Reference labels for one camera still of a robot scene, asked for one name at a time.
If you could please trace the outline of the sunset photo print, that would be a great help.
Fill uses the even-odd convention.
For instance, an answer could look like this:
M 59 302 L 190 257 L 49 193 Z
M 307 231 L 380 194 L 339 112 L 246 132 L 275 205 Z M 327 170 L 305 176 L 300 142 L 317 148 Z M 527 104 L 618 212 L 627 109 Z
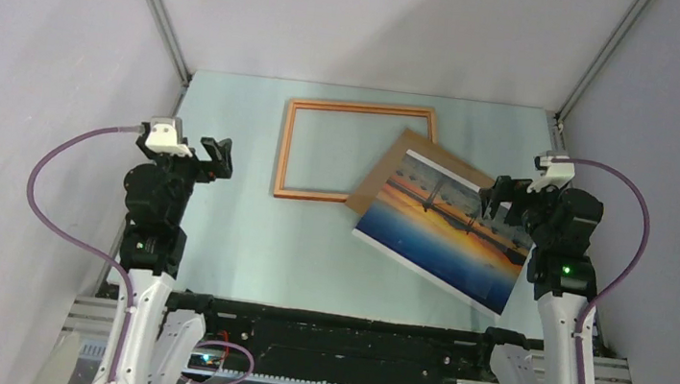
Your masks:
M 521 226 L 481 207 L 479 186 L 430 158 L 406 150 L 353 234 L 411 271 L 499 318 L 533 247 Z

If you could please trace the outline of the wooden picture frame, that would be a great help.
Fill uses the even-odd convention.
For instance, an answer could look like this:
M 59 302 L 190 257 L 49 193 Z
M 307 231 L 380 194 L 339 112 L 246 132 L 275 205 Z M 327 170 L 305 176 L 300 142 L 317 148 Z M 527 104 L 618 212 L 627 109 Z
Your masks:
M 293 199 L 310 202 L 327 202 L 327 203 L 344 203 L 349 193 L 327 192 L 317 190 L 294 190 L 286 189 L 285 177 L 287 176 L 288 159 L 291 151 L 292 134 L 294 134 L 295 119 L 299 110 L 315 110 L 323 112 L 348 112 L 357 114 L 373 114 L 373 115 L 399 115 L 416 118 L 424 118 L 426 121 L 427 138 L 433 144 L 438 142 L 438 132 L 436 128 L 436 112 L 434 108 L 426 107 L 409 107 L 401 105 L 384 105 L 375 103 L 358 103 L 350 101 L 332 101 L 332 100 L 316 100 L 316 99 L 291 99 L 287 105 L 286 117 L 283 125 L 283 134 L 281 137 L 279 158 L 277 161 L 276 173 L 274 175 L 273 192 L 272 195 L 276 199 Z

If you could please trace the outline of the brown backing board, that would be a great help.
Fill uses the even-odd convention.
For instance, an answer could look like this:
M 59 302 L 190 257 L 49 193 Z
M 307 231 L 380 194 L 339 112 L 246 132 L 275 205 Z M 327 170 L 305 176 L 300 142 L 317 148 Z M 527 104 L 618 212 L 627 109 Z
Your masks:
M 345 206 L 357 214 L 364 214 L 376 198 L 378 190 L 394 174 L 401 163 L 401 158 L 408 150 L 444 166 L 455 175 L 481 188 L 492 186 L 496 179 L 474 168 L 473 165 L 451 154 L 440 145 L 432 143 L 423 135 L 405 129 L 384 156 L 378 160 L 373 170 L 358 185 L 358 188 L 346 199 Z

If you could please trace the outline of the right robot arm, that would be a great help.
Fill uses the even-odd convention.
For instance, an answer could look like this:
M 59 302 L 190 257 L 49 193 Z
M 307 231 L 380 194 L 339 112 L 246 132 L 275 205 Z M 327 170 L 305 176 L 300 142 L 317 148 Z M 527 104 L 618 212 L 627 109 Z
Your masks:
M 581 189 L 540 189 L 532 180 L 501 176 L 479 191 L 483 213 L 521 227 L 534 244 L 526 266 L 542 323 L 544 376 L 533 371 L 527 339 L 489 327 L 490 344 L 474 353 L 475 373 L 499 384 L 595 384 L 592 300 L 597 296 L 594 265 L 586 252 L 604 207 Z

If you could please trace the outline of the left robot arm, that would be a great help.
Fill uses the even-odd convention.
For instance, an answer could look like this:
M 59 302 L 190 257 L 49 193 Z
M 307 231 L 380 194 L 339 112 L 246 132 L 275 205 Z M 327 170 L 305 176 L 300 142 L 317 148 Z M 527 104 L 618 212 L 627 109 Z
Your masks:
M 91 384 L 159 384 L 154 358 L 165 305 L 187 239 L 183 214 L 196 184 L 230 179 L 231 139 L 201 139 L 196 156 L 175 128 L 144 125 L 136 146 L 147 157 L 124 178 L 127 213 L 119 246 L 122 287 L 104 361 Z

